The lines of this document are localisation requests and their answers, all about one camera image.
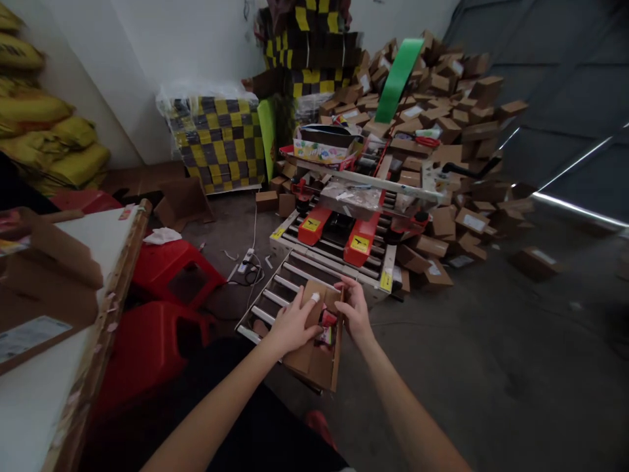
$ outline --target white table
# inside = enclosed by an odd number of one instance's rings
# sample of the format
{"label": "white table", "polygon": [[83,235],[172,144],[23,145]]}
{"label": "white table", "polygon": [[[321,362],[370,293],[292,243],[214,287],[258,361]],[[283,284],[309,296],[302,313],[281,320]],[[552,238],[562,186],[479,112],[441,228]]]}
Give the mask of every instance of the white table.
{"label": "white table", "polygon": [[[121,307],[110,309],[114,300],[121,304],[126,297],[150,211],[143,200],[126,220],[119,220],[123,209],[117,209],[57,223],[89,246],[100,264],[105,281],[97,293],[100,313],[94,325],[0,376],[3,471],[60,471],[80,457],[82,441],[76,440],[85,434],[108,359],[102,343],[113,341],[106,328],[120,316]],[[111,292],[114,298],[107,297]],[[96,342],[104,352],[94,353]]]}

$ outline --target power strip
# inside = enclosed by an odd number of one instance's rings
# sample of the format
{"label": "power strip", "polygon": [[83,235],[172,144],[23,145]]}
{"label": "power strip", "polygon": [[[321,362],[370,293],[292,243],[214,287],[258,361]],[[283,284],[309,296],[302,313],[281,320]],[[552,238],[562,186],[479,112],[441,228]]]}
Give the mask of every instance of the power strip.
{"label": "power strip", "polygon": [[247,270],[247,266],[249,265],[248,262],[251,260],[251,256],[253,255],[254,255],[254,249],[253,248],[247,249],[247,253],[244,255],[244,258],[242,259],[242,262],[240,263],[240,267],[238,267],[239,274],[245,273],[245,271]]}

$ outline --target red plastic stool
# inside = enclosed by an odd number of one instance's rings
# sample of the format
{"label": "red plastic stool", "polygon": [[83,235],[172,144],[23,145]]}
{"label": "red plastic stool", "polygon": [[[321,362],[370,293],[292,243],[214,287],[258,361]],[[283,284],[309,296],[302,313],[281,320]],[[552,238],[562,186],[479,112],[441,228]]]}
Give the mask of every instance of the red plastic stool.
{"label": "red plastic stool", "polygon": [[191,355],[210,343],[212,316],[168,302],[149,302],[125,313],[116,329],[94,418],[115,412],[179,376]]}
{"label": "red plastic stool", "polygon": [[101,190],[62,191],[50,199],[60,210],[81,210],[85,214],[98,213],[123,206],[110,194]]}
{"label": "red plastic stool", "polygon": [[[207,281],[191,301],[185,302],[175,295],[168,285],[181,271],[194,265],[201,269]],[[227,280],[212,267],[197,248],[180,239],[162,246],[143,245],[133,274],[133,283],[154,299],[196,310],[217,286],[227,283]]]}

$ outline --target packing tape roll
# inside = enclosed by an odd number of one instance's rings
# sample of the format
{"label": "packing tape roll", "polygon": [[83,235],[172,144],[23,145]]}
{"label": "packing tape roll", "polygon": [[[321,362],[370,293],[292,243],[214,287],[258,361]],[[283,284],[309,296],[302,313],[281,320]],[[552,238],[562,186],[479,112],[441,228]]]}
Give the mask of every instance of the packing tape roll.
{"label": "packing tape roll", "polygon": [[376,123],[390,123],[395,116],[406,81],[423,45],[423,39],[405,39],[402,42],[380,96],[380,104],[375,112]]}

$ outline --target yellow sack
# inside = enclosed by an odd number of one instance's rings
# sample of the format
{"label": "yellow sack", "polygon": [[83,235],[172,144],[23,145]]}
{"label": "yellow sack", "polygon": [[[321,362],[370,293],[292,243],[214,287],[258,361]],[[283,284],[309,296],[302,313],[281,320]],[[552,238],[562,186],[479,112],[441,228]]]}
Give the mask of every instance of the yellow sack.
{"label": "yellow sack", "polygon": [[20,26],[22,26],[22,20],[0,3],[0,30],[17,33]]}
{"label": "yellow sack", "polygon": [[48,130],[69,117],[73,110],[72,105],[38,90],[11,98],[0,97],[0,138]]}
{"label": "yellow sack", "polygon": [[0,140],[0,150],[13,161],[44,172],[69,152],[68,146],[50,131],[31,131],[17,138]]}
{"label": "yellow sack", "polygon": [[38,70],[44,66],[44,56],[33,45],[15,36],[0,33],[0,66]]}
{"label": "yellow sack", "polygon": [[0,75],[0,97],[29,94],[39,88],[37,80]]}
{"label": "yellow sack", "polygon": [[[107,170],[104,167],[102,167],[101,169],[98,170],[94,178],[89,180],[81,188],[81,190],[100,188],[106,176],[107,176]],[[53,182],[52,180],[44,178],[44,177],[30,179],[30,180],[27,179],[26,183],[29,184],[34,189],[36,189],[39,193],[44,195],[44,197],[48,197],[48,198],[54,197],[57,193],[61,191],[74,190],[73,188],[68,188],[66,186],[57,184],[56,182]]]}
{"label": "yellow sack", "polygon": [[96,141],[94,125],[85,118],[71,116],[57,123],[50,130],[62,143],[72,149],[84,149]]}
{"label": "yellow sack", "polygon": [[63,184],[82,187],[94,178],[109,156],[111,153],[105,146],[94,143],[83,151],[70,153],[56,161],[46,173]]}

